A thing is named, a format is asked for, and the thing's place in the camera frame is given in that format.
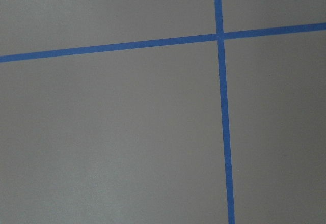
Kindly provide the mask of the blue tape grid lines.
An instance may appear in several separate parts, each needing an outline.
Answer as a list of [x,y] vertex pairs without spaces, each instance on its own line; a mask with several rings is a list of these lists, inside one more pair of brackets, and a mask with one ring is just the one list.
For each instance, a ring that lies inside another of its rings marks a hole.
[[108,52],[108,51],[140,49],[140,48],[149,48],[149,47],[215,41],[217,44],[217,58],[218,58],[218,71],[219,71],[219,88],[220,88],[220,102],[221,102],[221,115],[222,115],[228,223],[235,223],[236,219],[235,219],[232,151],[231,151],[229,108],[228,108],[225,41],[233,40],[233,39],[260,37],[260,36],[273,36],[273,35],[283,35],[283,34],[291,34],[291,33],[324,31],[325,23],[322,22],[322,23],[301,24],[301,25],[280,26],[280,27],[271,27],[271,28],[263,28],[263,29],[226,32],[224,31],[222,0],[214,0],[214,15],[215,15],[216,31],[213,34],[202,34],[202,35],[195,35],[195,36],[173,37],[173,38],[135,41],[135,42],[126,42],[126,43],[115,43],[115,44],[107,44],[107,45],[10,54],[10,55],[1,56],[1,62],[6,63],[6,62],[13,62],[13,61],[63,57],[69,55],[100,53],[100,52]]

